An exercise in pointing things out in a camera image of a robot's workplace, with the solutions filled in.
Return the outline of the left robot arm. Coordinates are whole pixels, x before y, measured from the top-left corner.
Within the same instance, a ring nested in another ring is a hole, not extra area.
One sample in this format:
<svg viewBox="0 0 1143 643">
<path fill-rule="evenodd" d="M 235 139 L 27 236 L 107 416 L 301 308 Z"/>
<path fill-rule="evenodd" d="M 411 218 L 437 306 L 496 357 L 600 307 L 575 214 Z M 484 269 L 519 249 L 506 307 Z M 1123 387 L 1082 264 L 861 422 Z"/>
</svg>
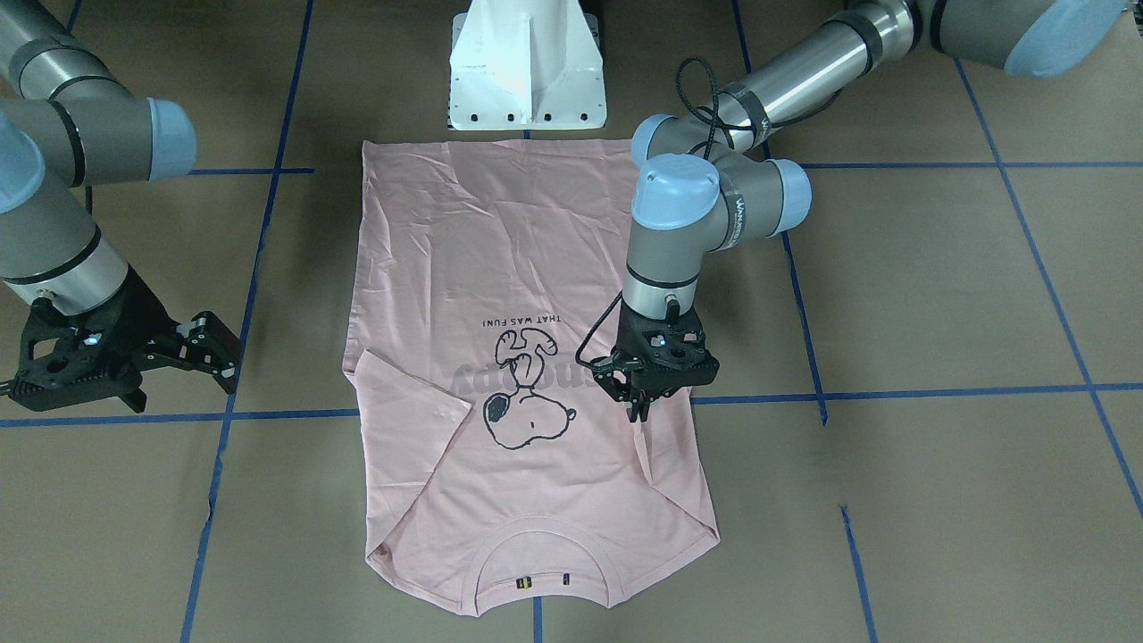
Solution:
<svg viewBox="0 0 1143 643">
<path fill-rule="evenodd" d="M 612 307 L 615 346 L 585 365 L 630 421 L 679 389 L 714 380 L 694 310 L 704 257 L 743 241 L 776 238 L 812 209 L 804 167 L 751 160 L 783 128 L 832 105 L 845 86 L 902 61 L 919 46 L 1008 77 L 1061 77 L 1111 31 L 1122 1 L 856 1 L 761 69 L 712 85 L 706 105 L 657 114 L 637 127 L 639 171 L 626 273 Z"/>
</svg>

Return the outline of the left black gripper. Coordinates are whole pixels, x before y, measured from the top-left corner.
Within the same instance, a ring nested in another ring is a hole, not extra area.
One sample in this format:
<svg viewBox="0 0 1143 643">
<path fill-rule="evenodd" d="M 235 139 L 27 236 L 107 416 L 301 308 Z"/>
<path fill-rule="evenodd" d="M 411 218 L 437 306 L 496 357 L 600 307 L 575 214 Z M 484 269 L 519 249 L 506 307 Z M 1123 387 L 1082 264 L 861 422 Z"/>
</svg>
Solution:
<svg viewBox="0 0 1143 643">
<path fill-rule="evenodd" d="M 697 311 L 668 298 L 665 318 L 620 304 L 612 357 L 597 357 L 597 385 L 626 405 L 629 421 L 646 421 L 655 400 L 714 381 L 720 363 L 706 349 Z"/>
</svg>

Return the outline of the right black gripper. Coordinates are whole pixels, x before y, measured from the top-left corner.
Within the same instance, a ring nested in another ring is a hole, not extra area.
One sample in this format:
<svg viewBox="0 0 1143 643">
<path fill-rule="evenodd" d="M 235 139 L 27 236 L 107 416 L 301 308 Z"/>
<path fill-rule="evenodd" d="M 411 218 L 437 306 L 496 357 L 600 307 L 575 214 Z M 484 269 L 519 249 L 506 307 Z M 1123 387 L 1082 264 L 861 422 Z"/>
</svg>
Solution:
<svg viewBox="0 0 1143 643">
<path fill-rule="evenodd" d="M 75 316 L 37 298 L 21 333 L 17 371 L 3 393 L 35 412 L 119 397 L 139 413 L 147 400 L 139 372 L 203 372 L 232 395 L 240 349 L 237 335 L 213 311 L 175 325 L 146 282 L 128 270 L 107 302 Z"/>
</svg>

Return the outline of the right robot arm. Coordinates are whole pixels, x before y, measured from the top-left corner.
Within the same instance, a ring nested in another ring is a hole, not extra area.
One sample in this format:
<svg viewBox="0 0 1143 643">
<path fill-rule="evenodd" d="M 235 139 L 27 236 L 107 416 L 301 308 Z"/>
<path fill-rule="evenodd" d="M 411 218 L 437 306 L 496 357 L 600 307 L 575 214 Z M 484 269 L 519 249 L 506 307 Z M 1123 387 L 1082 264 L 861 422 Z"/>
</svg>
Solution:
<svg viewBox="0 0 1143 643">
<path fill-rule="evenodd" d="M 174 367 L 237 387 L 241 343 L 211 311 L 179 324 L 112 246 L 74 188 L 179 178 L 195 127 L 178 104 L 135 97 L 43 5 L 1 5 L 3 284 L 29 307 L 3 397 L 43 412 L 117 397 L 146 408 L 143 373 Z"/>
</svg>

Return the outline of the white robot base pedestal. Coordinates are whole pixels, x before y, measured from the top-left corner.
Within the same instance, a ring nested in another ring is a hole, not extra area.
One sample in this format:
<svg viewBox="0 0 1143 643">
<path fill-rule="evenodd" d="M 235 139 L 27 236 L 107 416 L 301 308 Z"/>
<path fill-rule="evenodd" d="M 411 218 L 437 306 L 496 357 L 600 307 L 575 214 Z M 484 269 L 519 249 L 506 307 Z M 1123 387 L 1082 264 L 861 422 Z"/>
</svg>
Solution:
<svg viewBox="0 0 1143 643">
<path fill-rule="evenodd" d="M 450 128 L 604 128 L 604 45 L 580 1 L 473 1 L 451 21 Z"/>
</svg>

